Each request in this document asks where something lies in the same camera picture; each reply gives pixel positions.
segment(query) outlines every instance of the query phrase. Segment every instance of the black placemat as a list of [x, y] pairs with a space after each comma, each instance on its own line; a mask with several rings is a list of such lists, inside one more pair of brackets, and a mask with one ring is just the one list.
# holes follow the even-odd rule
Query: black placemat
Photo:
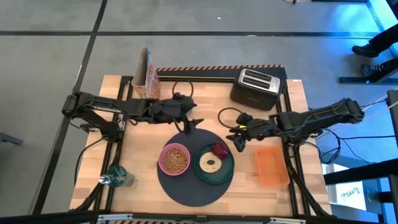
[[157, 177], [170, 198], [182, 205], [199, 207], [213, 203], [226, 192], [231, 184], [233, 174], [229, 180], [222, 184], [209, 184], [201, 180], [193, 168], [193, 160], [197, 150], [214, 142], [220, 142], [228, 148], [219, 136], [204, 129], [196, 129], [190, 136], [182, 133], [176, 134], [166, 143], [166, 145], [170, 143], [184, 145], [191, 156], [189, 168], [178, 176], [169, 176], [163, 173], [157, 165]]

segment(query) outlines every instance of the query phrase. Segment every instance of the toaster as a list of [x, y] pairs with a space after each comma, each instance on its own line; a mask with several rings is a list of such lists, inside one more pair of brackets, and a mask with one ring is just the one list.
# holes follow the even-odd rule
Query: toaster
[[243, 68], [235, 78], [229, 97], [237, 103], [269, 111], [279, 100], [283, 83], [277, 76]]

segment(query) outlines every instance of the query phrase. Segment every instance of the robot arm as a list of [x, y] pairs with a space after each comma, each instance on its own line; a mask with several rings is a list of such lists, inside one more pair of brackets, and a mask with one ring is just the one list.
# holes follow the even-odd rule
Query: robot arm
[[[117, 142], [119, 140], [119, 125], [112, 121], [106, 121], [93, 110], [121, 113], [135, 121], [135, 123], [131, 121], [133, 125], [138, 122], [175, 123], [180, 132], [189, 135], [191, 129], [203, 121], [203, 119], [188, 120], [187, 113], [195, 106], [192, 98], [180, 93], [174, 93], [173, 97], [167, 100], [131, 99], [123, 101], [79, 92], [68, 95], [62, 113], [70, 119], [85, 120], [90, 126], [98, 128], [108, 141]], [[177, 123], [179, 122], [183, 122], [183, 130], [178, 127]]]
[[251, 139], [261, 141], [266, 137], [287, 136], [289, 143], [299, 144], [310, 134], [317, 133], [323, 128], [337, 123], [356, 124], [363, 118], [364, 112], [361, 107], [349, 98], [304, 113], [273, 114], [268, 120], [254, 119], [247, 113], [242, 113], [236, 119], [239, 126], [229, 130], [234, 134], [227, 136], [227, 139], [234, 142], [239, 152], [243, 152], [246, 141]]

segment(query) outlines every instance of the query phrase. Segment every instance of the gray floor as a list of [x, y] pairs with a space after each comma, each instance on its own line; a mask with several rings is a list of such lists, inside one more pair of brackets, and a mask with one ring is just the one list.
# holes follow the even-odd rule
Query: gray floor
[[[92, 30], [100, 0], [0, 0], [0, 30]], [[360, 3], [250, 1], [109, 1], [100, 30], [223, 30], [377, 32]], [[103, 75], [132, 75], [141, 48], [154, 53], [157, 67], [268, 64], [285, 65], [301, 79], [310, 107], [343, 97], [372, 103], [394, 86], [340, 85], [340, 76], [360, 76], [359, 64], [374, 60], [352, 54], [363, 39], [298, 37], [98, 37], [82, 91], [97, 94]], [[0, 131], [23, 139], [23, 146], [0, 144], [0, 216], [23, 215], [42, 175], [62, 118], [61, 107], [78, 73], [88, 37], [0, 36]], [[373, 114], [386, 106], [367, 110]], [[341, 136], [392, 134], [389, 113], [341, 129]], [[67, 211], [73, 170], [86, 134], [70, 128], [44, 212]], [[393, 139], [349, 142], [372, 162], [398, 157]], [[332, 136], [318, 141], [322, 151], [336, 147]], [[353, 155], [343, 146], [343, 155]]]

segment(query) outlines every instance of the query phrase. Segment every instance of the orange tray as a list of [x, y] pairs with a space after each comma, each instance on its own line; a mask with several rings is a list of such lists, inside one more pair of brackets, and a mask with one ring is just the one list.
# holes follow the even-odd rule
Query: orange tray
[[289, 175], [282, 149], [279, 146], [264, 146], [254, 153], [260, 182], [267, 187], [289, 184]]

